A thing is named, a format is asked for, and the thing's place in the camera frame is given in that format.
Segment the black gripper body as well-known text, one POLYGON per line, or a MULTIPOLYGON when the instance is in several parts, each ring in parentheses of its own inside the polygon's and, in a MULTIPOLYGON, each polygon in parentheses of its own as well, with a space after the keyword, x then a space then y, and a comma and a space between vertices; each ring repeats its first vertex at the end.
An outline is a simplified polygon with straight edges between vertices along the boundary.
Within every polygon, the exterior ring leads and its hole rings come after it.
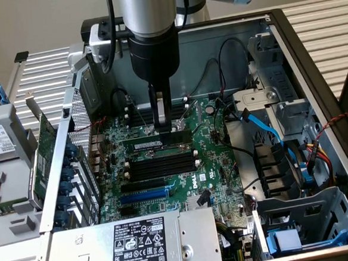
POLYGON ((128 39, 135 74, 150 84, 167 82, 179 67, 179 41, 176 28, 152 38, 128 39))

